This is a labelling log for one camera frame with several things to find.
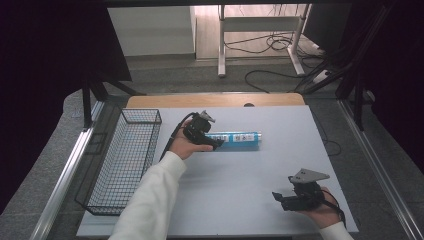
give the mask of aluminum rail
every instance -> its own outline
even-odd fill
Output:
[[[362,151],[364,152],[371,166],[371,169],[377,177],[380,186],[386,194],[387,199],[392,205],[392,208],[399,218],[399,221],[409,239],[423,240],[423,234],[419,229],[414,216],[390,179],[377,153],[374,151],[370,141],[368,140],[367,135],[365,132],[360,131],[358,126],[355,124],[355,121],[352,118],[353,113],[349,106],[348,100],[339,100],[338,102],[350,128],[352,129],[353,134],[355,135],[356,140],[361,146]]]
[[[31,234],[31,240],[41,240],[46,239],[51,227],[53,226],[54,220],[59,212],[59,209],[62,205],[63,199],[68,191],[69,186],[71,185],[74,174],[78,168],[78,164],[83,155],[84,149],[90,140],[90,137],[93,133],[96,120],[99,117],[101,110],[103,109],[104,103],[96,102],[92,110],[93,124],[85,132],[81,132],[78,140],[72,150],[68,161],[66,162],[65,167],[63,168],[62,174],[59,177],[59,180],[56,183],[55,188],[53,189],[52,194],[44,208],[41,216],[38,220],[37,225],[34,228],[34,231]]]

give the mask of black curtain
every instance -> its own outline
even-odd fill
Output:
[[[131,80],[107,8],[81,2],[0,2],[0,212],[83,79]]]
[[[373,111],[424,172],[424,3],[397,1],[365,57]]]

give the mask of metal mesh basket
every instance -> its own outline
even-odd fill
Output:
[[[93,215],[120,215],[152,165],[161,123],[157,109],[122,109],[103,161],[90,164],[75,200]]]

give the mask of white board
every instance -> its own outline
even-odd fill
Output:
[[[348,231],[358,231],[308,106],[159,110],[163,123],[154,162],[158,162],[175,126],[190,112],[206,110],[215,118],[211,132],[262,132],[256,151],[227,148],[195,153],[185,161],[188,169],[180,180],[168,231],[170,237],[317,233],[312,221],[301,214],[284,211],[271,194],[293,196],[288,176],[295,175],[301,168],[330,175],[318,184],[328,187],[337,198],[345,212]],[[95,233],[94,223],[99,219],[104,223],[103,218],[86,214],[80,227],[84,231],[78,236],[87,236],[90,231],[93,235],[102,235]],[[109,223],[113,227],[116,218],[110,219],[113,219]]]

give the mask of white arm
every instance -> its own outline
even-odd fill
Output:
[[[324,240],[353,240],[344,227],[343,222],[338,222],[326,228],[320,229],[319,233]]]
[[[116,223],[110,240],[165,240],[178,192],[186,170],[178,155],[167,152],[149,168]]]

